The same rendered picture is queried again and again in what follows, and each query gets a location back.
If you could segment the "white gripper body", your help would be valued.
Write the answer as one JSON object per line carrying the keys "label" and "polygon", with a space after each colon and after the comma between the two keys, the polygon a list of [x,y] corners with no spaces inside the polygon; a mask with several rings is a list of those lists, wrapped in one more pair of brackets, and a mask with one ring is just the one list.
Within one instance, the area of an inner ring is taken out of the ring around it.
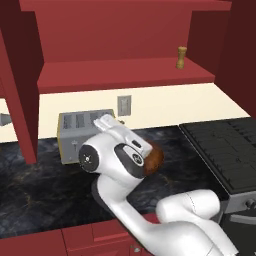
{"label": "white gripper body", "polygon": [[128,134],[128,128],[110,114],[105,114],[94,120],[94,124],[100,131],[114,136],[126,136]]}

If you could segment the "brown mixing bowl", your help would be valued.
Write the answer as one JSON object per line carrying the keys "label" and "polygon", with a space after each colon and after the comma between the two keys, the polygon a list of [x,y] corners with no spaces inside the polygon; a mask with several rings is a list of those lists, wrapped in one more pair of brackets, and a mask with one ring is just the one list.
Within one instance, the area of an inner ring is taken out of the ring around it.
{"label": "brown mixing bowl", "polygon": [[163,150],[153,141],[148,140],[152,146],[150,154],[144,159],[144,175],[149,176],[155,173],[164,162]]}

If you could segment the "wooden shaker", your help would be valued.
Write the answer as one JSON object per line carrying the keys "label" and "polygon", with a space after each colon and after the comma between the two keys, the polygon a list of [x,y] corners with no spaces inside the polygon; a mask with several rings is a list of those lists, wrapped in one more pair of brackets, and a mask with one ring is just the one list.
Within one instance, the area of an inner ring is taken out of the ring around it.
{"label": "wooden shaker", "polygon": [[184,68],[184,59],[186,55],[187,48],[184,46],[178,47],[178,60],[176,62],[176,68],[177,69],[183,69]]}

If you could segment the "red base cabinet door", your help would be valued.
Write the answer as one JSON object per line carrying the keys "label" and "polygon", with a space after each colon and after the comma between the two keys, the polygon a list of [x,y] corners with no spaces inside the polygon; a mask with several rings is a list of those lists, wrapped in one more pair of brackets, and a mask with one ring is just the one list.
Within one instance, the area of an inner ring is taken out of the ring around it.
{"label": "red base cabinet door", "polygon": [[0,239],[0,256],[67,256],[60,230]]}

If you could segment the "grey toaster with yellow sides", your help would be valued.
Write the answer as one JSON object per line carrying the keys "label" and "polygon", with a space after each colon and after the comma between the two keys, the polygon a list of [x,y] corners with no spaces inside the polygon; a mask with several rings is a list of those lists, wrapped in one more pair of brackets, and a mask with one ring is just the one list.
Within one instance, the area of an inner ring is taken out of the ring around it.
{"label": "grey toaster with yellow sides", "polygon": [[114,116],[112,109],[60,113],[57,141],[63,164],[78,163],[78,152],[82,144],[99,133],[94,120],[105,114]]}

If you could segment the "grey cone-shaped fixture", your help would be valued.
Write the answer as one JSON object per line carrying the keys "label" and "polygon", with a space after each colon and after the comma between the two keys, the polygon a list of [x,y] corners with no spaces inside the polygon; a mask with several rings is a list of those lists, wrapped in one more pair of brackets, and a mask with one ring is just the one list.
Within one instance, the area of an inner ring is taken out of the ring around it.
{"label": "grey cone-shaped fixture", "polygon": [[9,114],[0,113],[0,126],[8,125],[12,122]]}

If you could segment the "red drawer front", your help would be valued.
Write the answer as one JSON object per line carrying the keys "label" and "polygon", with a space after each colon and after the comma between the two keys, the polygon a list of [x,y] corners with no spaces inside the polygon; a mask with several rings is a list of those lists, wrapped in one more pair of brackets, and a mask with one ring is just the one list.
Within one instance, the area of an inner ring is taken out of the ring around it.
{"label": "red drawer front", "polygon": [[68,256],[130,256],[131,237],[117,220],[62,230]]}

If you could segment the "black hob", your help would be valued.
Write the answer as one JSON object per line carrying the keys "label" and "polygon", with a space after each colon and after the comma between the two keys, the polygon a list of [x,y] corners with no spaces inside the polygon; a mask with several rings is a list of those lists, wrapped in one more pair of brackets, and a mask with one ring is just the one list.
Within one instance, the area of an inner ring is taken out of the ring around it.
{"label": "black hob", "polygon": [[227,213],[256,201],[256,119],[185,123],[180,129],[229,195]]}

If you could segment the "grey wall outlet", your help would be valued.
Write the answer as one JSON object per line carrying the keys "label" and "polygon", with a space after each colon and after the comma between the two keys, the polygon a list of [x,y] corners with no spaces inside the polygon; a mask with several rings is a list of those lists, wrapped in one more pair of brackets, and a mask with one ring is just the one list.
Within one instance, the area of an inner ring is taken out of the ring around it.
{"label": "grey wall outlet", "polygon": [[131,115],[131,96],[118,96],[117,97],[117,110],[119,116]]}

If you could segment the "red open wall cabinet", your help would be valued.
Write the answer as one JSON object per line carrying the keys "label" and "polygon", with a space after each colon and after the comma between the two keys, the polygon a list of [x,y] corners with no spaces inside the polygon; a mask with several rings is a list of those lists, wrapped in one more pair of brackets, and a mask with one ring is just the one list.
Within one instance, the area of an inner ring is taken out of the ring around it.
{"label": "red open wall cabinet", "polygon": [[63,93],[209,83],[214,75],[186,58],[191,18],[226,14],[222,0],[19,0],[35,14],[44,64],[39,92]]}

